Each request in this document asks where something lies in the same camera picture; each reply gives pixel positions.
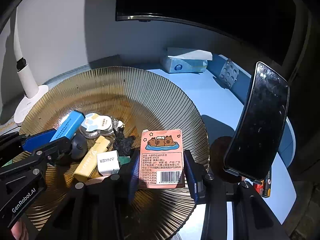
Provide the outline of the yellow rectangular lighter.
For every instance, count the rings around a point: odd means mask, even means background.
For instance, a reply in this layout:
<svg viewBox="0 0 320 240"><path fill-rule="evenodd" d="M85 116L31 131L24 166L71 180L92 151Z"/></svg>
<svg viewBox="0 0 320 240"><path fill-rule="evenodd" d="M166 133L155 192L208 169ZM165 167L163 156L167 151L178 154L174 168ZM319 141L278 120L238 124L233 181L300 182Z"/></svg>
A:
<svg viewBox="0 0 320 240"><path fill-rule="evenodd" d="M73 177L82 183L88 181L97 167L97 154L107 152L110 144L111 142L108 139L100 136L77 166Z"/></svg>

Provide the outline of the black phone on mount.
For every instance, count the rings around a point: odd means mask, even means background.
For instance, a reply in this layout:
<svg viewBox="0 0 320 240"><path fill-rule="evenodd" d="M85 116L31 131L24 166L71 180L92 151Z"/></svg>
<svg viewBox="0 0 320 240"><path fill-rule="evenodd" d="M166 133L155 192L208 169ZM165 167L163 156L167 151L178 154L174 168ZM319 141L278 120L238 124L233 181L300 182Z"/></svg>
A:
<svg viewBox="0 0 320 240"><path fill-rule="evenodd" d="M225 171L263 180L278 152L289 107L287 81L259 61L235 135L223 158Z"/></svg>

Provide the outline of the white charger cube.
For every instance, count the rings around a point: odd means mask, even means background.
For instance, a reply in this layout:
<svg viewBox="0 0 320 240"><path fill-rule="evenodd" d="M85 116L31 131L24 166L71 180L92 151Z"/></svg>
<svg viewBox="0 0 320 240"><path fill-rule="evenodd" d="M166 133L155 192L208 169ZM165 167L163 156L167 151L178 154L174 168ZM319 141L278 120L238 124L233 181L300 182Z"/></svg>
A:
<svg viewBox="0 0 320 240"><path fill-rule="evenodd" d="M118 152L108 151L97 154L97 167L98 172L102 176L110 176L112 174L117 174L120 170L120 165L118 161Z"/></svg>

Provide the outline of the pink tape measure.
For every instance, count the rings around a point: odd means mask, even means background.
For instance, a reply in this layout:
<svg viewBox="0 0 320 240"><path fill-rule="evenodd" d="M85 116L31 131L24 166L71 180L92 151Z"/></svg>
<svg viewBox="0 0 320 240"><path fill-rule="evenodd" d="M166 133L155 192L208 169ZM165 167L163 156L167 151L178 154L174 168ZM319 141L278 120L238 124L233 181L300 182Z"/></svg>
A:
<svg viewBox="0 0 320 240"><path fill-rule="evenodd" d="M109 176L102 176L102 177L98 177L98 178L92 178L89 179L88 181L85 182L85 185L94 185L94 184L98 184L101 183L104 179L108 178Z"/></svg>

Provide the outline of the teal gummy toy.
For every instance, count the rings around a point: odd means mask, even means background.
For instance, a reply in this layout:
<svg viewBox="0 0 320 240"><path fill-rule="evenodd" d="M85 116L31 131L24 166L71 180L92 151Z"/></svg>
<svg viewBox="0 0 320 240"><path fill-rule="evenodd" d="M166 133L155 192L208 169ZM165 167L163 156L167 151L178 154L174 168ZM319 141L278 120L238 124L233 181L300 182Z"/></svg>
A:
<svg viewBox="0 0 320 240"><path fill-rule="evenodd" d="M130 161L131 161L131 158L129 156L119 156L118 157L119 166L128 164Z"/></svg>

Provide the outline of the black-haired small figure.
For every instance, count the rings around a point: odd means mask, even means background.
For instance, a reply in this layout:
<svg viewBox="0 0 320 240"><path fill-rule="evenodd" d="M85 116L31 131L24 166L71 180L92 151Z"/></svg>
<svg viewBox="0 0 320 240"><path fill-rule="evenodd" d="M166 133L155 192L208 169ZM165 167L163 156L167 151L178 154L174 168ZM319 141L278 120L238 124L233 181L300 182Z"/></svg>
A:
<svg viewBox="0 0 320 240"><path fill-rule="evenodd" d="M118 152L119 156L130 156L131 155L131 147L136 139L134 135L129 137L125 137L124 128L119 127L118 129L113 129L114 132L114 142L113 149Z"/></svg>

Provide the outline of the tissue pack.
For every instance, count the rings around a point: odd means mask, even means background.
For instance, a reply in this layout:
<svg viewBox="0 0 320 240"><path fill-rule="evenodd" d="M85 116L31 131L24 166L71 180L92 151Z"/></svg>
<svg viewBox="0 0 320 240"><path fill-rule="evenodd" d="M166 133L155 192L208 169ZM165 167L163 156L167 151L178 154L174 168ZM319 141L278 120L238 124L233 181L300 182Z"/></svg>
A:
<svg viewBox="0 0 320 240"><path fill-rule="evenodd" d="M161 64L169 74L202 73L212 60L213 55L209 51L169 47L161 58Z"/></svg>

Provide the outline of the pill blister pack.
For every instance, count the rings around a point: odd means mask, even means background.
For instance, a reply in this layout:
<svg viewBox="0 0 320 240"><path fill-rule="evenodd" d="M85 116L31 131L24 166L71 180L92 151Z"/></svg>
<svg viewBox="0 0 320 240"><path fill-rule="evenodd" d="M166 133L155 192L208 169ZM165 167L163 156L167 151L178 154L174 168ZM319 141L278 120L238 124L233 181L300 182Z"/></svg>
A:
<svg viewBox="0 0 320 240"><path fill-rule="evenodd" d="M221 68L218 78L226 88L231 89L238 75L239 68L231 59L227 59Z"/></svg>

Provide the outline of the black monitor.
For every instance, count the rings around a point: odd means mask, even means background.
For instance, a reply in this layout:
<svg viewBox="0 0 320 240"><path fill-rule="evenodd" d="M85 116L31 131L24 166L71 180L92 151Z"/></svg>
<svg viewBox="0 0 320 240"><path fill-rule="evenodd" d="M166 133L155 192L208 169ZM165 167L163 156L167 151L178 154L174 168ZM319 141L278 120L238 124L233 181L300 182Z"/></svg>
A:
<svg viewBox="0 0 320 240"><path fill-rule="evenodd" d="M209 29L282 64L303 48L307 16L294 0L116 0L116 19Z"/></svg>

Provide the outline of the blue utility knife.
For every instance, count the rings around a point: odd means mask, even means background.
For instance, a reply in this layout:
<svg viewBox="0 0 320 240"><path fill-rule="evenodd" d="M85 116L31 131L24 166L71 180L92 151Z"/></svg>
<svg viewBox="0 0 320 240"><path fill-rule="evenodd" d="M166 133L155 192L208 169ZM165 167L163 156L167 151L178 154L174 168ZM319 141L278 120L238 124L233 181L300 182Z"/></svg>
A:
<svg viewBox="0 0 320 240"><path fill-rule="evenodd" d="M64 122L59 126L50 142L60 139L62 137L66 137L69 140L72 140L74 134L81 126L84 121L85 116L78 111L72 111L69 116L64 120Z"/></svg>

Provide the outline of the white desk lamp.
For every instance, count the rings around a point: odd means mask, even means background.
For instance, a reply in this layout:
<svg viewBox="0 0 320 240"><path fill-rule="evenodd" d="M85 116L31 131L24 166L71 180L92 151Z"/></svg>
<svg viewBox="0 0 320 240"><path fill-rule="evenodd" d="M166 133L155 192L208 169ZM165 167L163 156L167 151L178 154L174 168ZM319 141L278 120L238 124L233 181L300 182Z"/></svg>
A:
<svg viewBox="0 0 320 240"><path fill-rule="evenodd" d="M49 87L47 85L39 86L37 84L29 64L23 57L18 35L17 19L16 8L10 18L10 29L13 35L13 49L16 59L17 75L24 90L24 96L14 113L14 122L17 126L21 126L34 105L48 92Z"/></svg>

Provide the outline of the red orange small object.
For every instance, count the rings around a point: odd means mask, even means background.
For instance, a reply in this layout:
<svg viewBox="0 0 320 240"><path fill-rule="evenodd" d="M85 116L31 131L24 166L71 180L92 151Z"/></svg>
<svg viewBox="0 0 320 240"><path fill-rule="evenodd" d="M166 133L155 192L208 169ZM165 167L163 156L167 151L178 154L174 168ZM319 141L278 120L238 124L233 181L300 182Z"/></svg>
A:
<svg viewBox="0 0 320 240"><path fill-rule="evenodd" d="M263 198L268 198L271 195L271 183L272 183L272 168L269 169L266 177L259 183L254 183L253 187Z"/></svg>

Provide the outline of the round correction tape dispenser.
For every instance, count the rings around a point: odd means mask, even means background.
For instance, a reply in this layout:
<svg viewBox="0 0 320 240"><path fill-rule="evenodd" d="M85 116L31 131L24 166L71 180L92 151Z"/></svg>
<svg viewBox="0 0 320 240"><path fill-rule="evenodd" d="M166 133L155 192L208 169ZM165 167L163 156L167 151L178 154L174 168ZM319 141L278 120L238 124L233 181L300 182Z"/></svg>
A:
<svg viewBox="0 0 320 240"><path fill-rule="evenodd" d="M80 133L87 139L113 134L112 118L108 115L88 113L79 127Z"/></svg>

